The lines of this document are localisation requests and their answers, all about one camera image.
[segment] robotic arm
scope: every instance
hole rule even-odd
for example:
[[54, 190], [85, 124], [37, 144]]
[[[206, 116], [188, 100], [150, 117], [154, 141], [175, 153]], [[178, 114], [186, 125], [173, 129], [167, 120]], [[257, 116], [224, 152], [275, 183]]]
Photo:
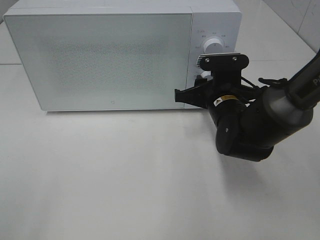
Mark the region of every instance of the robotic arm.
[[312, 121], [320, 101], [320, 51], [289, 81], [259, 78], [263, 87], [241, 76], [248, 64], [240, 53], [200, 55], [197, 66], [212, 79], [198, 75], [194, 87], [175, 89], [175, 101], [209, 110], [220, 154], [259, 162]]

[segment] microwave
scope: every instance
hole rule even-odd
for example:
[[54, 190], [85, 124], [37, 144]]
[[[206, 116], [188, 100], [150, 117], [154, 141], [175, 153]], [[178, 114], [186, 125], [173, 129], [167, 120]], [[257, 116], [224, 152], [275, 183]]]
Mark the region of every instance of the microwave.
[[232, 0], [19, 0], [3, 16], [44, 111], [187, 109], [200, 55], [235, 49]]

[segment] timer knob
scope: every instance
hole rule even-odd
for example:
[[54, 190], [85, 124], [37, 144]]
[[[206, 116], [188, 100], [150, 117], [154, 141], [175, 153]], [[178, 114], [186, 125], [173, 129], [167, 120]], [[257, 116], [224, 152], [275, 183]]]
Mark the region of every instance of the timer knob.
[[222, 53], [223, 47], [223, 41], [216, 36], [206, 40], [203, 44], [203, 50], [205, 54]]

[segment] white wall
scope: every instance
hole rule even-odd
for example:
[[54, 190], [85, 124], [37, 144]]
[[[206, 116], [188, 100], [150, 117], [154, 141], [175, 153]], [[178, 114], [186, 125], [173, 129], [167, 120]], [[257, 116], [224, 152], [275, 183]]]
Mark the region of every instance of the white wall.
[[264, 0], [314, 50], [320, 48], [320, 0]]
[[18, 0], [0, 0], [0, 23], [3, 21], [2, 16]]

